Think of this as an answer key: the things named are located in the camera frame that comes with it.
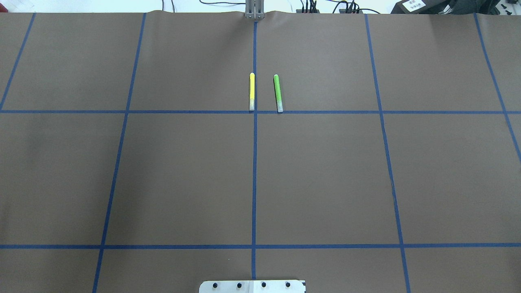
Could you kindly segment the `green marker pen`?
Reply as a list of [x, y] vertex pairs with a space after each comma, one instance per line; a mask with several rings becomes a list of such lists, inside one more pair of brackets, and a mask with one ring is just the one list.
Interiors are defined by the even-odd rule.
[[278, 74], [274, 74], [273, 82], [274, 82], [274, 89], [275, 89], [277, 112], [282, 113], [284, 110], [283, 110], [283, 102], [282, 102], [281, 83], [280, 83], [280, 77]]

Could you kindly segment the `yellow marker pen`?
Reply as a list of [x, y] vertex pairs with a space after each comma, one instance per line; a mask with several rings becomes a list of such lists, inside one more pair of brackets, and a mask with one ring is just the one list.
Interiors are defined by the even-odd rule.
[[255, 85], [256, 76], [254, 72], [249, 74], [249, 111], [255, 111]]

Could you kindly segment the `labelled black box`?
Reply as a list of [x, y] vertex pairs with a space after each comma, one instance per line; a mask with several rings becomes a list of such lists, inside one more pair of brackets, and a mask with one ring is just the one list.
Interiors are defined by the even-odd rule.
[[400, 0], [391, 14], [439, 14], [450, 9], [452, 0]]

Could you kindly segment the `brown paper table mat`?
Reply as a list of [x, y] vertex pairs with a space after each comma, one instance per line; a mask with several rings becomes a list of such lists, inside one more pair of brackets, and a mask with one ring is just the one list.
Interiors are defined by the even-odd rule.
[[518, 15], [2, 13], [1, 291], [519, 293], [514, 52]]

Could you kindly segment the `aluminium frame post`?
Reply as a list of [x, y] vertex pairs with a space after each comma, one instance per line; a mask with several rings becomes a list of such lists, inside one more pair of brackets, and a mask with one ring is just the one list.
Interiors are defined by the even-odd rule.
[[245, 0], [245, 18], [259, 21], [265, 18], [264, 0]]

